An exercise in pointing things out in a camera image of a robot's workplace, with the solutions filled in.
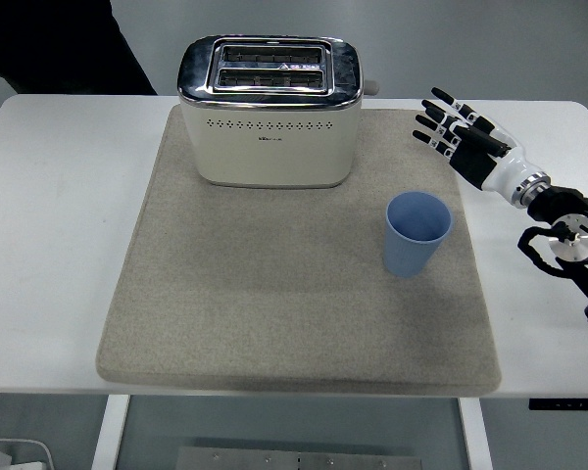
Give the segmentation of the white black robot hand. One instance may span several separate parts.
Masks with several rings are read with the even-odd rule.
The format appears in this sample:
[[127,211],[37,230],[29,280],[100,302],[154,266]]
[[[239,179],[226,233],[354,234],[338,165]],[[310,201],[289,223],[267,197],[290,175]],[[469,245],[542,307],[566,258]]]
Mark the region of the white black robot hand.
[[442,156],[473,187],[501,195],[523,209],[551,186],[550,176],[525,157],[523,146],[491,118],[434,87],[436,103],[424,100],[413,136]]

